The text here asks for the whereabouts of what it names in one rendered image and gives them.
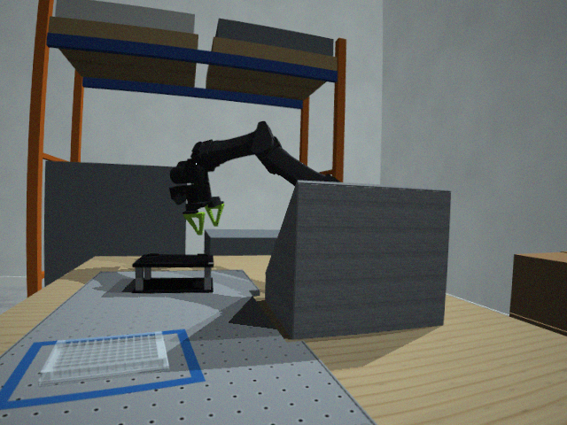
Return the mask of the blue tape outline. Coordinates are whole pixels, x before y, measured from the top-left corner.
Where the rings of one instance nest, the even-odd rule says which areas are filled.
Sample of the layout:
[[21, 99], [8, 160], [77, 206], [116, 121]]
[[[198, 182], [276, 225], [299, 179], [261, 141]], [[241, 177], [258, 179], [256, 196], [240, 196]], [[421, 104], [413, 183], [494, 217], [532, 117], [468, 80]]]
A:
[[39, 406], [39, 405], [47, 405], [47, 404], [54, 404], [54, 403], [61, 403], [67, 401], [75, 401], [81, 399], [88, 399], [88, 398], [101, 398], [113, 395], [120, 395], [144, 390], [156, 390], [161, 388], [173, 387], [178, 385], [190, 384], [190, 383], [200, 383], [205, 382], [205, 377], [201, 371], [199, 366], [198, 360], [196, 355], [192, 349], [190, 344], [190, 340], [187, 336], [185, 329], [177, 329], [177, 330], [169, 330], [169, 331], [162, 331], [162, 335], [167, 334], [176, 334], [179, 337], [181, 347], [183, 349], [183, 354], [186, 359], [188, 368], [190, 370], [191, 377], [164, 381], [164, 382], [153, 382], [153, 383], [146, 383], [128, 387], [121, 387], [121, 388], [114, 388], [108, 390], [95, 390], [95, 391], [88, 391], [88, 392], [81, 392], [81, 393], [74, 393], [74, 394], [66, 394], [66, 395], [59, 395], [59, 396], [52, 396], [52, 397], [45, 397], [45, 398], [31, 398], [31, 399], [22, 399], [22, 400], [15, 400], [15, 401], [8, 401], [14, 390], [16, 389], [19, 381], [26, 373], [28, 367], [32, 363], [33, 359], [35, 358], [36, 354], [41, 349], [42, 345], [54, 345], [57, 341], [49, 341], [49, 342], [37, 342], [33, 343], [21, 362], [17, 365], [3, 388], [0, 390], [0, 410], [4, 409], [11, 409], [11, 408], [19, 408], [19, 407], [26, 407], [26, 406]]

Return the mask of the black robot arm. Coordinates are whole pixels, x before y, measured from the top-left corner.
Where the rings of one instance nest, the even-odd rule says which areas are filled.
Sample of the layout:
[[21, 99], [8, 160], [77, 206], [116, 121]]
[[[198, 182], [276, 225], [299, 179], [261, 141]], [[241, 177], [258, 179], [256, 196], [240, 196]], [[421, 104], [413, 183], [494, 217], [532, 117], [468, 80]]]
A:
[[[282, 149], [279, 143], [266, 121], [261, 121], [257, 129], [250, 134], [228, 140], [211, 139], [196, 143], [191, 158], [178, 162], [177, 166], [171, 169], [170, 179], [175, 184], [190, 183], [201, 187], [200, 184], [209, 182], [208, 172], [213, 172], [220, 164], [234, 158], [256, 155], [271, 174], [281, 175], [294, 186], [297, 180], [340, 182], [330, 174], [319, 174], [301, 163]], [[197, 203], [195, 186], [184, 187], [169, 188], [175, 203], [181, 205], [186, 199], [188, 203]]]

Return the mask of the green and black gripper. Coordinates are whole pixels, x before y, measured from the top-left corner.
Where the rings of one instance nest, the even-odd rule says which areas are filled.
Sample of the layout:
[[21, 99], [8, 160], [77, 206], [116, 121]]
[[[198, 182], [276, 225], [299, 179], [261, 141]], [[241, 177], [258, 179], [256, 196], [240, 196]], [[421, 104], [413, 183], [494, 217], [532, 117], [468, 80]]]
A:
[[[198, 209], [205, 207], [211, 222], [217, 227], [224, 207], [224, 201], [221, 201], [220, 197], [212, 197], [209, 182], [200, 184], [201, 187], [197, 184], [191, 184], [191, 186], [195, 186], [198, 202], [186, 204], [186, 211], [183, 212], [183, 217], [192, 225], [198, 236], [202, 236], [205, 212], [198, 212]], [[218, 209], [216, 221], [214, 220], [212, 209]], [[198, 218], [199, 230], [192, 218]]]

